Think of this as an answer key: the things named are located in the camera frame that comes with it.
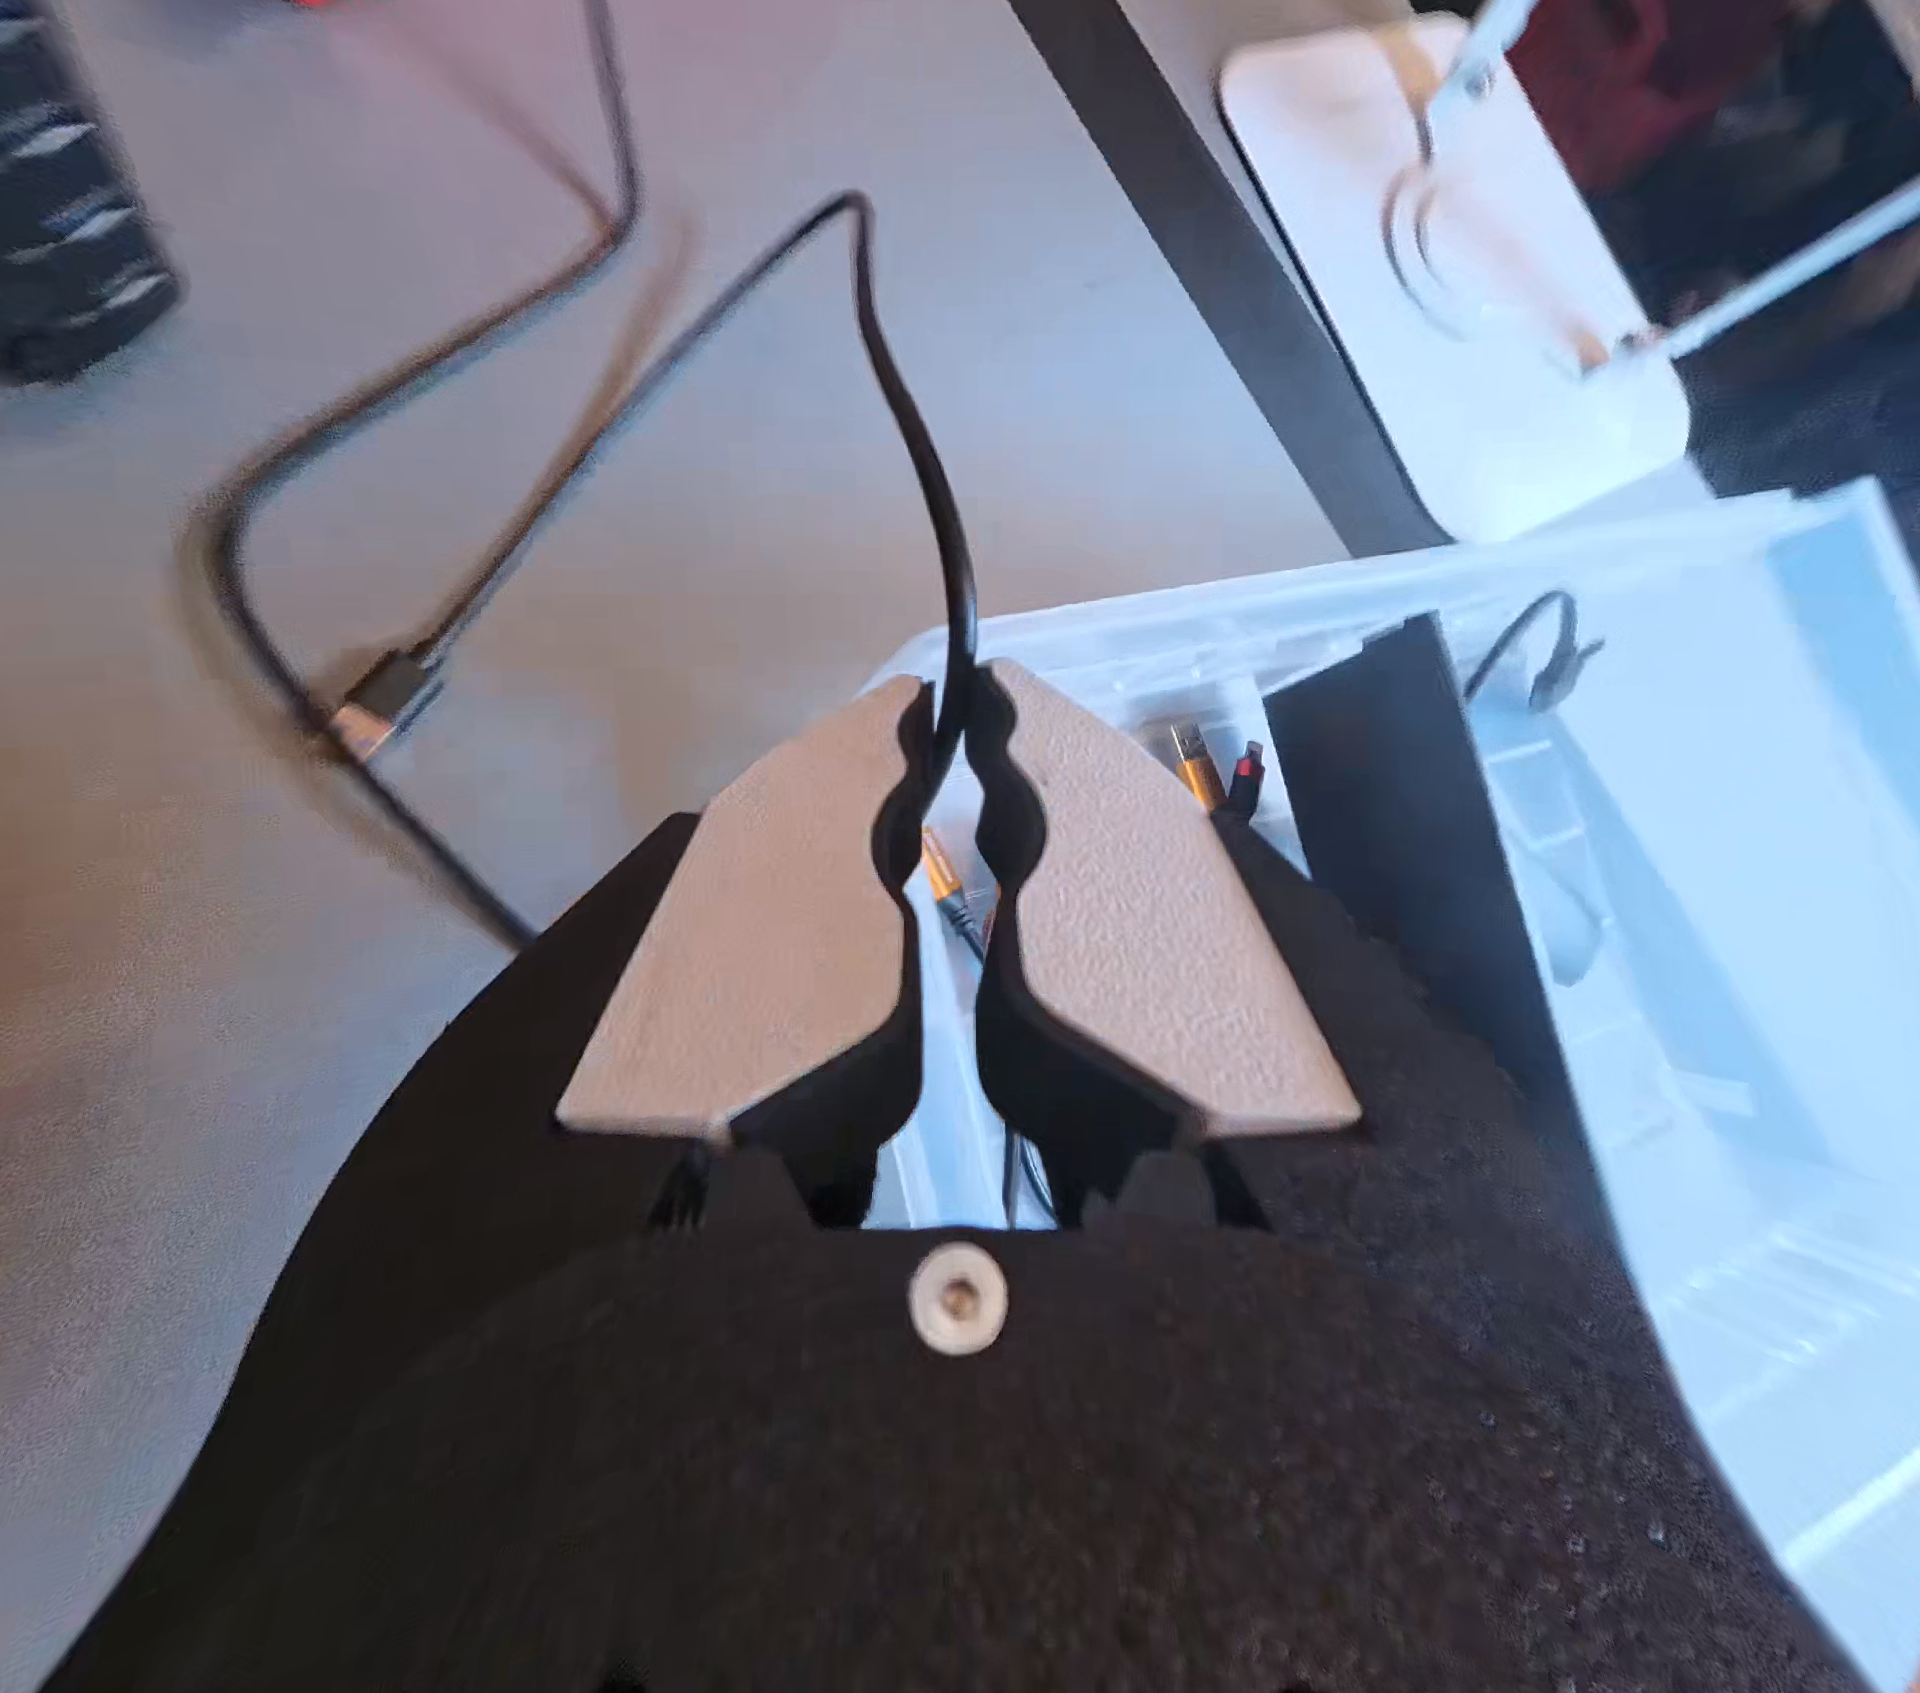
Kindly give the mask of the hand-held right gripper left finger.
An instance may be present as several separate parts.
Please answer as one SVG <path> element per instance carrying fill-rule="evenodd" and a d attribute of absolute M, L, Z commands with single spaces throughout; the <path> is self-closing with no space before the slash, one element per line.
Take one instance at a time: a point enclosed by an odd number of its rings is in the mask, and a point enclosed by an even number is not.
<path fill-rule="evenodd" d="M 878 1054 L 890 1105 L 826 1105 L 883 1146 L 918 1105 L 921 1000 L 905 884 L 933 799 L 933 686 L 899 674 L 770 746 L 692 821 L 559 1123 L 744 1146 L 841 1059 Z"/>

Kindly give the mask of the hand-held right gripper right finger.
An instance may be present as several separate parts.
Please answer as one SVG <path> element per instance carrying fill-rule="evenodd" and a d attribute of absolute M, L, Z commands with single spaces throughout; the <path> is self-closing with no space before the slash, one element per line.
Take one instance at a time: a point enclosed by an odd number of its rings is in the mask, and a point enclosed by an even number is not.
<path fill-rule="evenodd" d="M 1032 1142 L 1355 1130 L 1364 1105 L 1202 799 L 1128 735 L 1018 658 L 975 679 L 975 845 L 996 879 L 979 1021 L 1004 1000 L 1032 1054 L 979 1082 Z"/>

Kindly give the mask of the clear plastic bin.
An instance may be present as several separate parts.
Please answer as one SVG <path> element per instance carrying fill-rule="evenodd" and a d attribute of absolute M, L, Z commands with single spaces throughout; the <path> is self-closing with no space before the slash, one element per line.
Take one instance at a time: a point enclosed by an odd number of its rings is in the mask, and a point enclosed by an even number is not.
<path fill-rule="evenodd" d="M 1495 542 L 979 624 L 986 658 L 1174 758 L 1436 611 L 1679 1395 L 1870 1689 L 1915 1677 L 1915 570 L 1888 495 L 1597 512 Z"/>

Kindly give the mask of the black bin divider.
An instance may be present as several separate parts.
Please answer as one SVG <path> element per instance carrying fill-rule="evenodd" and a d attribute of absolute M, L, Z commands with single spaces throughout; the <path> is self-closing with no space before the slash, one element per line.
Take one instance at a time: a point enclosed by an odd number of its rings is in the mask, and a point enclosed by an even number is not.
<path fill-rule="evenodd" d="M 1285 679 L 1261 713 L 1307 879 L 1500 1059 L 1542 1136 L 1578 1136 L 1546 975 L 1438 617 L 1404 617 Z"/>

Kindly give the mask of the white board stand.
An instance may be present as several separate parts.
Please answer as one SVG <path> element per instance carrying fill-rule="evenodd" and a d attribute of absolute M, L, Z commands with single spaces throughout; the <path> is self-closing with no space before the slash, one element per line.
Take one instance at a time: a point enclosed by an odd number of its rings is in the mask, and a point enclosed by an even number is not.
<path fill-rule="evenodd" d="M 1546 0 L 1245 45 L 1219 107 L 1307 307 L 1447 540 L 1505 542 L 1662 476 L 1679 361 L 1915 224 L 1915 182 L 1659 325 L 1515 53 Z"/>

